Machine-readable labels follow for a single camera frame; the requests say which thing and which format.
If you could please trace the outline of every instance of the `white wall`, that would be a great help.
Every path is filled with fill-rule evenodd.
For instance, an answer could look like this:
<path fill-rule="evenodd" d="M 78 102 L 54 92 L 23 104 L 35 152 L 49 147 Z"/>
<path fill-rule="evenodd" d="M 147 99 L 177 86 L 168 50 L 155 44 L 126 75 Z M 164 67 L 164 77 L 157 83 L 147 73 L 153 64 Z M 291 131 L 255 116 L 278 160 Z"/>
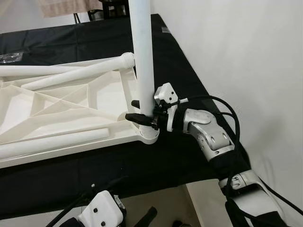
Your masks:
<path fill-rule="evenodd" d="M 302 209 L 302 1 L 151 0 L 151 8 L 162 16 L 209 93 L 236 110 L 241 142 L 255 172 Z M 206 227 L 226 226 L 226 213 L 220 213 L 225 215 L 221 225 L 209 218 L 223 200 L 216 200 L 212 190 L 201 191 L 204 186 L 188 186 L 201 219 Z M 280 204 L 287 223 L 301 226 L 303 218 Z"/>
<path fill-rule="evenodd" d="M 0 0 L 0 34 L 21 30 L 75 24 L 73 15 L 44 18 L 36 0 Z M 78 13 L 81 22 L 87 13 Z"/>

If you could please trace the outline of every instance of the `black tablecloth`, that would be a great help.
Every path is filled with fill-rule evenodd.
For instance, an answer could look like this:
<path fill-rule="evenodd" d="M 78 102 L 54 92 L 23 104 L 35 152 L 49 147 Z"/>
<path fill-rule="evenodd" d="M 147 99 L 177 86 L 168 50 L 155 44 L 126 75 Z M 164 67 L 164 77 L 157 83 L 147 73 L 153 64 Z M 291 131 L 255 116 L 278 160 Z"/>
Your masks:
<path fill-rule="evenodd" d="M 180 98 L 207 94 L 159 15 L 152 15 L 155 87 L 170 82 Z M 95 21 L 0 35 L 0 54 L 24 52 L 14 65 L 54 65 L 133 52 L 129 18 Z M 189 107 L 217 111 L 213 101 Z M 231 138 L 226 121 L 218 118 Z M 64 208 L 92 183 L 129 176 L 115 192 L 127 197 L 216 178 L 197 142 L 161 131 L 153 145 L 131 142 L 0 169 L 0 218 Z"/>

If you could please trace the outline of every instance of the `white plastic pipe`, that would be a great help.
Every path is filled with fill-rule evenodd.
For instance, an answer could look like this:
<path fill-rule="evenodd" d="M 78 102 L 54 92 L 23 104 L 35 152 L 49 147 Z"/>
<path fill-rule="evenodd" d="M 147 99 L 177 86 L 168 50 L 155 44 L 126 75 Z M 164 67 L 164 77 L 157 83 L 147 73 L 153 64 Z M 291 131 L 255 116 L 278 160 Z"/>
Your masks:
<path fill-rule="evenodd" d="M 97 73 L 103 73 L 103 72 L 108 72 L 118 69 L 128 69 L 128 68 L 132 68 L 133 66 L 134 66 L 134 54 L 128 52 L 108 61 L 100 62 L 87 67 L 82 67 L 81 69 L 78 70 L 73 70 L 73 71 L 53 75 L 47 78 L 43 78 L 40 80 L 36 80 L 34 82 L 24 84 L 21 87 L 28 90 L 37 90 L 43 87 L 61 84 L 76 79 L 88 78 L 96 75 Z"/>
<path fill-rule="evenodd" d="M 140 111 L 146 116 L 152 116 L 155 106 L 153 98 L 155 90 L 150 1 L 129 0 L 128 3 L 133 35 Z M 140 132 L 147 138 L 153 138 L 157 134 L 157 131 L 146 126 L 141 126 Z"/>
<path fill-rule="evenodd" d="M 0 145 L 0 159 L 37 153 L 44 150 L 53 150 L 55 148 L 71 146 L 74 144 L 106 138 L 108 136 L 109 130 L 106 128 L 2 144 Z"/>
<path fill-rule="evenodd" d="M 78 70 L 81 66 L 0 65 L 0 77 L 46 76 Z"/>

